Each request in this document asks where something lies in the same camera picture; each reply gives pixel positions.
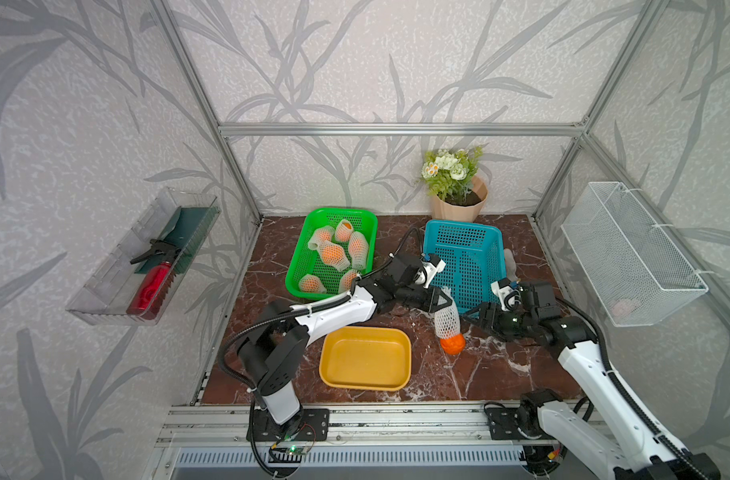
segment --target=red spray bottle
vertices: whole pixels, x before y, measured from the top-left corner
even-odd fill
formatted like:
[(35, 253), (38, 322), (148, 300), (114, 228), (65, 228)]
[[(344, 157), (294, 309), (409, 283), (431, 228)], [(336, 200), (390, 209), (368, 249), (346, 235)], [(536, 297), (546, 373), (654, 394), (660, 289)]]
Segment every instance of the red spray bottle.
[(154, 320), (159, 314), (162, 302), (165, 300), (175, 276), (175, 274), (168, 275), (168, 273), (173, 267), (176, 257), (181, 253), (181, 249), (176, 245), (163, 240), (151, 240), (149, 243), (152, 244), (152, 248), (132, 259), (130, 263), (138, 264), (154, 255), (163, 255), (162, 262), (149, 270), (126, 310), (129, 315), (138, 315), (144, 320)]

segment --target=blue plastic basket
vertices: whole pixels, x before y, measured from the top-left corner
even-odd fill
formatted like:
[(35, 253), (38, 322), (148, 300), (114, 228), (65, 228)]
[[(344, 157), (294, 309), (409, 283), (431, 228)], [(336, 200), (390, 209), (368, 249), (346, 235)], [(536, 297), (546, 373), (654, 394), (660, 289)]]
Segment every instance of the blue plastic basket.
[(430, 220), (423, 251), (437, 254), (447, 264), (432, 281), (450, 286), (459, 313), (481, 302), (498, 302), (490, 284), (506, 276), (501, 230), (494, 226)]

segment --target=marble table surface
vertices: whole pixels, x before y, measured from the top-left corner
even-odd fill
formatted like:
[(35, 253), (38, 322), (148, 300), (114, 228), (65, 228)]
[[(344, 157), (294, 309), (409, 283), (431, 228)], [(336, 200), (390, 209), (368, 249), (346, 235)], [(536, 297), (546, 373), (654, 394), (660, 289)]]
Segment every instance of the marble table surface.
[[(379, 216), (376, 258), (379, 265), (393, 251), (410, 226), (423, 228), (429, 216)], [(517, 274), (523, 280), (547, 280), (559, 294), (557, 283), (533, 228), (525, 215), (483, 215), (480, 224), (493, 225), (503, 234), (504, 247), (513, 251)], [(250, 266), (231, 314), (225, 338), (242, 330), (258, 317), (269, 302), (284, 298), (301, 302), (285, 289), (285, 274), (291, 263), (303, 217), (268, 217), (253, 252)], [(414, 238), (405, 247), (419, 252)], [(396, 307), (387, 315), (375, 315), (359, 326), (385, 326), (404, 331), (412, 345), (412, 371), (405, 388), (398, 392), (332, 388), (320, 379), (318, 366), (324, 339), (309, 346), (293, 385), (302, 403), (313, 402), (416, 402), (444, 400), (509, 400), (538, 388), (555, 390), (563, 398), (576, 398), (581, 389), (559, 363), (531, 341), (504, 343), (486, 336), (462, 321), (466, 348), (457, 356), (439, 346), (431, 321), (417, 310)], [(229, 364), (241, 370), (234, 353)], [(249, 403), (245, 386), (213, 366), (203, 404)]]

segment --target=foam net sleeve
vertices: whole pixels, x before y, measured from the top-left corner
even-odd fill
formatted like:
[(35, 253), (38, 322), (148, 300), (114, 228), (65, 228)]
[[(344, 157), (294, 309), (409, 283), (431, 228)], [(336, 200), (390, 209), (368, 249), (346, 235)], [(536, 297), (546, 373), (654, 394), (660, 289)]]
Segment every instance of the foam net sleeve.
[(341, 245), (332, 244), (331, 242), (322, 242), (317, 248), (320, 253), (320, 260), (325, 265), (330, 265), (339, 272), (343, 272), (351, 263), (347, 258), (347, 253), (343, 251)]
[(320, 244), (322, 242), (330, 242), (333, 239), (334, 232), (335, 229), (330, 225), (321, 226), (316, 229), (312, 234), (312, 237), (309, 239), (309, 243), (307, 243), (309, 250), (316, 250), (320, 248)]
[(338, 293), (348, 292), (352, 288), (352, 282), (357, 278), (356, 270), (349, 270), (341, 277), (341, 281), (338, 283)]
[(349, 239), (349, 256), (352, 257), (352, 268), (365, 270), (368, 251), (369, 245), (365, 240), (365, 236), (360, 232), (353, 232)]
[(306, 274), (298, 281), (298, 289), (308, 293), (327, 293), (319, 276)]
[[(444, 286), (443, 292), (450, 296), (450, 287)], [(434, 312), (434, 333), (441, 339), (449, 339), (461, 333), (461, 320), (456, 301)]]
[(352, 226), (352, 223), (346, 218), (341, 219), (341, 221), (338, 222), (338, 226), (336, 226), (336, 242), (345, 244), (349, 241), (352, 232), (354, 232), (354, 227)]

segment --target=green plastic basket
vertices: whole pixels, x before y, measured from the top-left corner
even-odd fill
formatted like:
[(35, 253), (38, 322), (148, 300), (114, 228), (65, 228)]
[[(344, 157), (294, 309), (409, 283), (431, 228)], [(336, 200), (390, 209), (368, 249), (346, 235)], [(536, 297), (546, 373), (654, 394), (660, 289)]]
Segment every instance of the green plastic basket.
[[(291, 266), (287, 269), (287, 275), (285, 275), (285, 287), (291, 295), (299, 298), (322, 300), (338, 294), (338, 283), (341, 282), (341, 277), (347, 271), (338, 272), (333, 267), (323, 264), (317, 251), (309, 250), (307, 244), (316, 229), (326, 225), (336, 228), (336, 225), (338, 225), (343, 218), (346, 218), (352, 223), (356, 232), (360, 232), (365, 236), (370, 247), (365, 270), (360, 273), (366, 274), (373, 269), (373, 253), (376, 251), (376, 230), (378, 228), (378, 218), (376, 218), (372, 212), (367, 210), (355, 210), (352, 208), (318, 208), (310, 213), (307, 216), (307, 219), (303, 221), (301, 235), (298, 237), (296, 250), (293, 252), (293, 260), (291, 260)], [(344, 250), (347, 250), (346, 244), (340, 245)], [(306, 274), (319, 276), (328, 293), (307, 293), (299, 290), (298, 282)]]

